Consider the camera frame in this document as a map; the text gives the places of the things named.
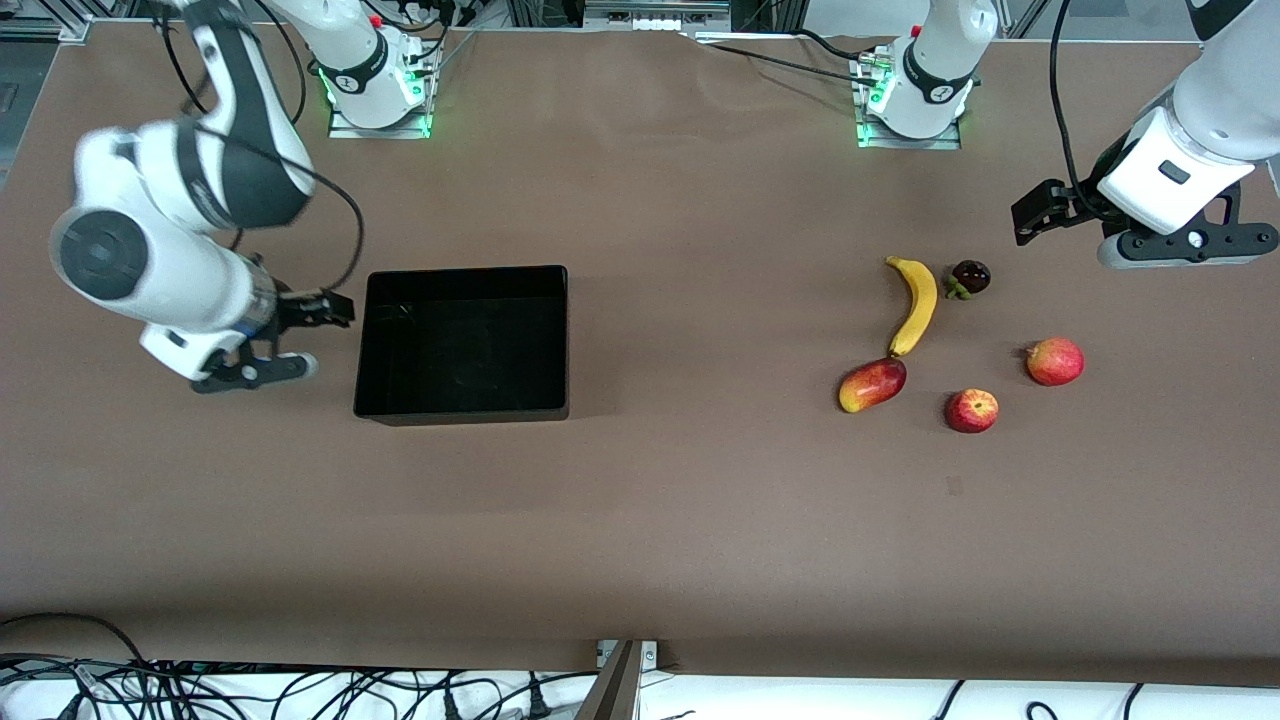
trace yellow banana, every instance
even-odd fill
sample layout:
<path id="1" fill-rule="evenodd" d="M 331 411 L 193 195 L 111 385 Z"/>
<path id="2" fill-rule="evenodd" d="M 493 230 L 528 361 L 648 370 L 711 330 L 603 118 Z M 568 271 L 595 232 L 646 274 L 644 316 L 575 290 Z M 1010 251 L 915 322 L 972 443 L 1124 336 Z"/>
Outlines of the yellow banana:
<path id="1" fill-rule="evenodd" d="M 929 327 L 933 318 L 933 309 L 938 305 L 938 284 L 933 279 L 933 273 L 919 260 L 906 260 L 890 255 L 884 263 L 902 274 L 906 286 L 911 288 L 911 313 L 906 316 L 902 327 L 897 329 L 893 340 L 888 343 L 891 357 L 900 357 L 910 352 L 915 343 L 920 342 L 924 329 Z"/>

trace black tray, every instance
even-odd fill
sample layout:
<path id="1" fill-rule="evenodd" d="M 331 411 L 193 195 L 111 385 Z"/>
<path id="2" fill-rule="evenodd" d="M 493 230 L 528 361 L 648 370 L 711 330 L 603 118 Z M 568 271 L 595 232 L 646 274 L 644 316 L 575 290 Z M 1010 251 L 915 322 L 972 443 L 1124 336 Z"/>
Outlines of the black tray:
<path id="1" fill-rule="evenodd" d="M 374 273 L 355 413 L 388 425 L 563 420 L 568 272 Z"/>

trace red apple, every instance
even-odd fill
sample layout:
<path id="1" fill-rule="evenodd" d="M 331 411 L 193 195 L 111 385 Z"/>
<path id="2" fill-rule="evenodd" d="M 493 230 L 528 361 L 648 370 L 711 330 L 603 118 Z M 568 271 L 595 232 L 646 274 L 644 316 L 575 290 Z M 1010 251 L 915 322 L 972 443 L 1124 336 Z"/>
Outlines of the red apple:
<path id="1" fill-rule="evenodd" d="M 996 424 L 1000 404 L 984 389 L 963 389 L 947 401 L 947 425 L 961 433 L 980 433 Z"/>
<path id="2" fill-rule="evenodd" d="M 884 357 L 855 368 L 840 383 L 840 406 L 858 413 L 893 397 L 906 384 L 906 365 L 897 357 Z"/>
<path id="3" fill-rule="evenodd" d="M 1042 386 L 1065 386 L 1084 372 L 1084 352 L 1065 337 L 1036 343 L 1027 354 L 1027 373 Z"/>

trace brown tabletop surface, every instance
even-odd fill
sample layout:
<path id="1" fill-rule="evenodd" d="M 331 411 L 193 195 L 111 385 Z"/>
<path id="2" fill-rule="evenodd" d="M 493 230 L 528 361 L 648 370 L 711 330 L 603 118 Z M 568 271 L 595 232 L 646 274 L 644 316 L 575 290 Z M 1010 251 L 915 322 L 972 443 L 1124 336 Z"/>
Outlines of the brown tabletop surface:
<path id="1" fill-rule="evenodd" d="M 1196 53 L 1064 46 L 1082 169 Z M 182 100 L 154 31 L 96 27 L 0 195 L 0 610 L 102 614 L 161 657 L 563 666 L 644 637 L 687 671 L 1274 680 L 1280 259 L 1121 273 L 1096 224 L 1015 247 L 1010 202 L 1064 173 L 1046 60 L 992 46 L 959 152 L 859 149 L 847 85 L 671 33 L 484 33 L 429 141 L 330 141 L 312 87 L 302 137 L 369 218 L 357 307 L 375 270 L 570 272 L 567 421 L 396 429 L 352 416 L 358 328 L 285 338 L 308 382 L 202 397 L 56 278 L 77 138 Z M 352 236 L 321 190 L 244 247 L 305 287 Z M 890 254 L 995 279 L 846 415 L 835 384 L 909 304 Z M 1048 336 L 1080 380 L 1024 377 Z M 991 432 L 942 425 L 965 387 Z"/>

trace apple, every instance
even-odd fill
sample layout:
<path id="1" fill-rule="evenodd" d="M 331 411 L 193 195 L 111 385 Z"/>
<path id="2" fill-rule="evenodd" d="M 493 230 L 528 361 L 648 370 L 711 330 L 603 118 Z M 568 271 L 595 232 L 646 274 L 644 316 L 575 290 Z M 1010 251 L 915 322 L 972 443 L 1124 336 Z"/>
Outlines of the apple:
<path id="1" fill-rule="evenodd" d="M 1027 354 L 1027 373 L 1042 386 L 1065 386 L 1084 372 L 1084 352 L 1065 337 L 1042 340 Z"/>
<path id="2" fill-rule="evenodd" d="M 1000 404 L 984 389 L 963 389 L 947 401 L 946 416 L 952 430 L 980 433 L 996 424 Z"/>
<path id="3" fill-rule="evenodd" d="M 840 383 L 840 407 L 858 413 L 893 397 L 906 384 L 906 365 L 884 357 L 855 368 Z"/>

